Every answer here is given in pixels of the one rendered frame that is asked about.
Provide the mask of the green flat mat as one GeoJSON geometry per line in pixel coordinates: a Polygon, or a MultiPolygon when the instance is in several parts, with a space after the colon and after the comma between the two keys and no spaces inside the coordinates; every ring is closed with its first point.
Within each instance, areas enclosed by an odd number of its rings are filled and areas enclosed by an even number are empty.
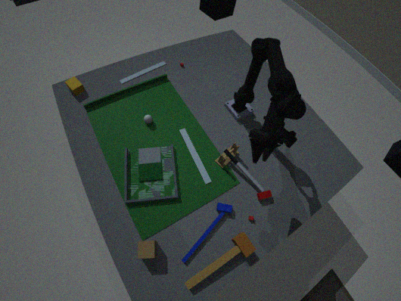
{"type": "Polygon", "coordinates": [[[221,154],[168,78],[95,104],[86,112],[123,202],[125,147],[128,175],[139,181],[138,149],[173,144],[178,198],[125,204],[142,240],[239,184],[228,164],[221,168],[215,162],[221,154]],[[153,121],[145,123],[146,115],[153,121]],[[179,131],[183,128],[210,177],[206,185],[179,131]]]}

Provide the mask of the blue golf putter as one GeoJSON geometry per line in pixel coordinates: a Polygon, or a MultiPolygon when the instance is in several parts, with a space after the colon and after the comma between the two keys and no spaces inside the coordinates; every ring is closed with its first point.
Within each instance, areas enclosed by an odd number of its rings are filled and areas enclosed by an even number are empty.
{"type": "Polygon", "coordinates": [[[201,242],[204,240],[204,238],[207,237],[207,235],[211,232],[211,230],[216,226],[216,224],[218,223],[220,218],[223,216],[223,214],[232,212],[232,205],[228,205],[228,204],[224,204],[224,203],[218,203],[217,211],[220,211],[221,213],[217,216],[217,218],[212,223],[212,225],[204,232],[202,237],[199,238],[197,243],[191,248],[191,250],[187,253],[187,255],[182,259],[183,262],[186,262],[188,260],[188,258],[197,249],[197,247],[201,244],[201,242]]]}

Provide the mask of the yellow block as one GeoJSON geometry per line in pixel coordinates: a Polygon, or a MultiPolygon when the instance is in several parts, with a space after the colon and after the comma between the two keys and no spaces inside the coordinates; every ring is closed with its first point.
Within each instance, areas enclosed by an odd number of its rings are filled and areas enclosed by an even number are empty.
{"type": "Polygon", "coordinates": [[[74,93],[75,96],[85,91],[84,86],[79,80],[76,79],[75,76],[66,80],[65,83],[67,84],[67,87],[72,91],[72,93],[74,93]]]}

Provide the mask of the pale blue flat strip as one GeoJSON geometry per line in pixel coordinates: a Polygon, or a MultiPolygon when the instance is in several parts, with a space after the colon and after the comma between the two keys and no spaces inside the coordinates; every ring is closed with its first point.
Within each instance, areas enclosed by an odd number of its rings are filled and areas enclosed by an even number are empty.
{"type": "Polygon", "coordinates": [[[204,165],[202,164],[201,159],[198,156],[197,151],[195,150],[194,145],[192,144],[191,139],[188,136],[188,133],[186,132],[185,128],[180,129],[179,131],[180,131],[180,133],[189,149],[189,152],[190,152],[190,154],[191,154],[191,156],[205,182],[205,185],[210,183],[211,182],[210,177],[208,176],[207,171],[205,170],[204,165]]]}
{"type": "Polygon", "coordinates": [[[139,72],[137,72],[137,73],[135,73],[135,74],[132,74],[131,76],[127,76],[126,78],[121,79],[120,82],[121,82],[121,84],[123,84],[123,83],[125,83],[125,82],[128,82],[128,81],[130,81],[130,80],[133,80],[133,79],[136,78],[136,77],[139,77],[139,76],[141,76],[141,75],[144,75],[144,74],[146,74],[146,73],[148,73],[148,72],[150,72],[150,71],[152,71],[152,70],[155,70],[155,69],[157,69],[157,68],[159,68],[159,67],[162,67],[162,66],[164,66],[164,65],[166,65],[166,63],[165,63],[164,61],[162,61],[162,62],[160,62],[160,63],[158,63],[158,64],[155,64],[155,65],[153,65],[153,66],[151,66],[151,67],[149,67],[149,68],[146,68],[146,69],[141,70],[141,71],[139,71],[139,72]]]}

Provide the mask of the white golf ball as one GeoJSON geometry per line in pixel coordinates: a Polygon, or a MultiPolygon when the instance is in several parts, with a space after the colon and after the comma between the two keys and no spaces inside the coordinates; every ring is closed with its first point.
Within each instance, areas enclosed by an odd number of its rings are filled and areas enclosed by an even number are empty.
{"type": "Polygon", "coordinates": [[[152,117],[150,116],[150,115],[146,115],[145,117],[144,117],[144,122],[145,123],[150,123],[150,122],[152,122],[153,121],[153,119],[152,119],[152,117]]]}

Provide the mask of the brown cube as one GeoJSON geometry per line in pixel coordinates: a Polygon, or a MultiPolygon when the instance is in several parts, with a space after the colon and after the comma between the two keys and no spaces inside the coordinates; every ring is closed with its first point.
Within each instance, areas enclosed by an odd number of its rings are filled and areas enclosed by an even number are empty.
{"type": "Polygon", "coordinates": [[[157,245],[155,240],[138,241],[138,259],[150,259],[157,257],[157,245]]]}

